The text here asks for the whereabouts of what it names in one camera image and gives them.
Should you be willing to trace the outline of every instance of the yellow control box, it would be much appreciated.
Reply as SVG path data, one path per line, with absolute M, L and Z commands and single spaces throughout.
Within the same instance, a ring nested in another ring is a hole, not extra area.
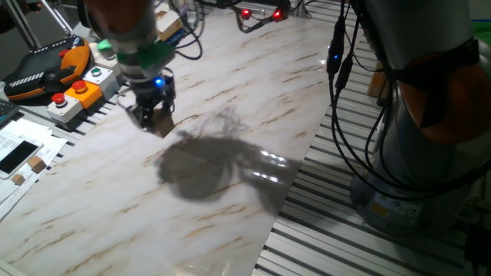
M 101 89 L 85 80 L 75 81 L 64 94 L 79 100 L 84 109 L 89 108 L 102 97 Z

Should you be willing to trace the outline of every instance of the red button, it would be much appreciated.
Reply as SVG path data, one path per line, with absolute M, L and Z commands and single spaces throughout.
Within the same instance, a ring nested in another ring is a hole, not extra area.
M 51 100 L 53 100 L 55 104 L 62 104 L 64 103 L 64 95 L 63 93 L 56 93 L 51 97 Z
M 83 80 L 77 80 L 75 81 L 72 85 L 71 85 L 71 88 L 75 89 L 75 90 L 82 90 L 84 89 L 85 87 L 87 86 L 87 84 L 85 83 L 85 81 Z
M 66 54 L 68 54 L 68 50 L 67 49 L 64 49 L 63 51 L 59 52 L 58 55 L 60 56 L 60 58 L 63 58 Z

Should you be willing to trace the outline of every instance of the paper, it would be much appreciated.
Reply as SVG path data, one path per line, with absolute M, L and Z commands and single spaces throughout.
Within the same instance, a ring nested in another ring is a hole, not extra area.
M 18 137 L 21 141 L 22 138 L 25 139 L 25 137 L 39 140 L 44 145 L 36 155 L 49 165 L 67 142 L 66 139 L 53 137 L 52 133 L 53 131 L 47 126 L 20 119 L 15 122 L 10 122 L 2 131 L 0 131 L 0 146 L 2 146 L 2 135 L 6 137 Z M 0 221 L 10 212 L 15 204 L 36 183 L 44 172 L 45 170 L 37 174 L 31 170 L 31 167 L 28 164 L 24 164 L 16 172 L 25 178 L 24 183 L 20 187 L 15 185 L 11 179 L 0 180 Z

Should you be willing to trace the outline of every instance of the emergency stop button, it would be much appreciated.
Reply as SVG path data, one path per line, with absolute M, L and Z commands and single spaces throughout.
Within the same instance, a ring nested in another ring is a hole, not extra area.
M 71 88 L 73 88 L 77 93 L 85 92 L 85 87 L 87 87 L 87 84 L 83 80 L 77 80 L 71 85 Z
M 56 104 L 56 107 L 63 107 L 66 104 L 66 100 L 64 100 L 64 94 L 63 93 L 56 93 L 51 97 L 51 100 Z
M 60 58 L 63 58 L 66 54 L 68 54 L 68 50 L 67 49 L 64 49 L 63 51 L 59 52 L 58 55 L 60 56 Z

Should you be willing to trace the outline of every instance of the smartphone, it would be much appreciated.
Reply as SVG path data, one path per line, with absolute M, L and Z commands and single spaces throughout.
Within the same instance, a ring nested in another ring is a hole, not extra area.
M 8 179 L 43 147 L 28 137 L 0 133 L 0 179 Z

